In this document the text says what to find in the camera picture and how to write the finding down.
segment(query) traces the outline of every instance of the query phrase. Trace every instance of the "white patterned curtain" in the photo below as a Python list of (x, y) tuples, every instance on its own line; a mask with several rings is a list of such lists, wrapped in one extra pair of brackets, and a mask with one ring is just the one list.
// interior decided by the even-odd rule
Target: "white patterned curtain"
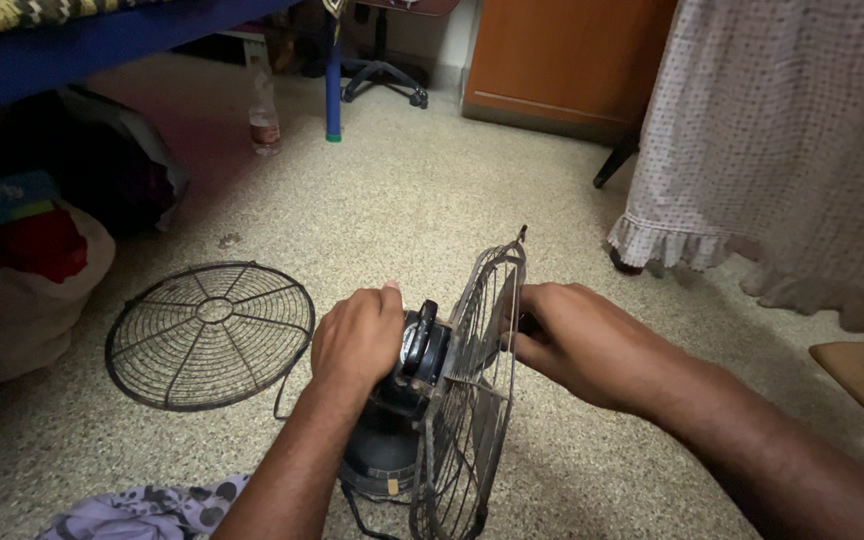
[(608, 241), (864, 332), (864, 0), (682, 0)]

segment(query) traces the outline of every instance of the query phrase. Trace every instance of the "forearm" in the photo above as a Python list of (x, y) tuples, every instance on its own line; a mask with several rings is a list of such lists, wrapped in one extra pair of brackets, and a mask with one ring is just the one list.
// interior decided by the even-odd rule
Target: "forearm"
[(213, 540), (321, 537), (342, 452), (370, 390), (313, 378)]
[(702, 460), (760, 534), (864, 538), (864, 467), (727, 371), (677, 362), (643, 416)]

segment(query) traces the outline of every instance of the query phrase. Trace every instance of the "purple patterned cloth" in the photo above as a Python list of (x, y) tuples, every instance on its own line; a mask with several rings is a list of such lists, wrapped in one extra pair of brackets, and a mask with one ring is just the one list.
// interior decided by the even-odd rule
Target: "purple patterned cloth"
[(212, 534), (242, 493), (249, 474), (202, 487), (139, 485), (83, 498), (36, 540), (184, 540)]

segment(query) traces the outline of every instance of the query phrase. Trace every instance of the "wooden cabinet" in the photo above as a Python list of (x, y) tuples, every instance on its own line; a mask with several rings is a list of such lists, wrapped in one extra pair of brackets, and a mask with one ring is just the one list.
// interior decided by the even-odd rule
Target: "wooden cabinet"
[(675, 7), (483, 0), (462, 111), (615, 143), (649, 102)]

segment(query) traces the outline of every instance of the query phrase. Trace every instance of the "terrazzo floor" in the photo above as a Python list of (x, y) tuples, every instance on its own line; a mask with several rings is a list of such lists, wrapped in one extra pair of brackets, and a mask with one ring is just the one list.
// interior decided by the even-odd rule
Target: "terrazzo floor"
[[(89, 81), (146, 114), (192, 171), (167, 233), (118, 242), (114, 264), (50, 369), (0, 385), (0, 538), (30, 538), (81, 497), (130, 485), (202, 485), (251, 471), (281, 427), (268, 390), (225, 408), (172, 413), (111, 382), (106, 333), (123, 302), (189, 264), (255, 260), (308, 289), (318, 315), (360, 287), (395, 278), (409, 307), (450, 306), (475, 256), (523, 223), (528, 281), (578, 282), (690, 353), (718, 362), (864, 462), (864, 409), (810, 358), (856, 339), (834, 313), (758, 307), (732, 258), (699, 274), (619, 275), (606, 234), (624, 208), (632, 163), (592, 186), (606, 148), (476, 122), (453, 92), (418, 110), (376, 87), (342, 106), (343, 140), (325, 141), (321, 80), (277, 85), (283, 150), (254, 155), (243, 68), (155, 55)], [(289, 380), (291, 404), (308, 381)], [(483, 538), (755, 538), (698, 462), (649, 423), (595, 409), (540, 375), (516, 371), (515, 407)], [(363, 510), (407, 537), (396, 508)], [(326, 538), (362, 538), (332, 498)]]

